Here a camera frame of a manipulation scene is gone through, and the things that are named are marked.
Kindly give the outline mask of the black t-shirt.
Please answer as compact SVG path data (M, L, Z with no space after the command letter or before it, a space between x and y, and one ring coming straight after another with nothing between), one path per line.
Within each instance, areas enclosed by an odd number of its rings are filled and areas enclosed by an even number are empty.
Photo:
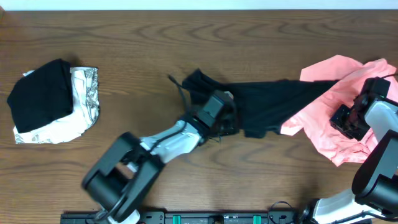
M336 80L304 82L220 83L195 70L182 82L194 105L206 103L215 90L233 95L238 112L238 128L247 138L263 138L267 132L281 133L284 122L328 91Z

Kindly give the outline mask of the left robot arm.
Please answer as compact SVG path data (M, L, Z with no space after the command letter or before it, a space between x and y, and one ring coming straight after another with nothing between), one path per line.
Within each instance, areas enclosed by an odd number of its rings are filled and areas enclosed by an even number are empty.
M233 95L216 90L198 110L159 134L120 135L82 180L82 188L102 208L88 223L137 223L138 208L165 165L221 134L222 120L235 117Z

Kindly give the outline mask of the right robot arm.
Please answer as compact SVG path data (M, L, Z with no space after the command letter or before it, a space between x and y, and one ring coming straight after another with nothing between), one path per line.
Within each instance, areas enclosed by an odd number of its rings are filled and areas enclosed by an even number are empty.
M377 145L357 170L351 189L312 201L297 223L397 221L397 102L387 77L368 78L352 107L341 105L330 124L349 139L373 131Z

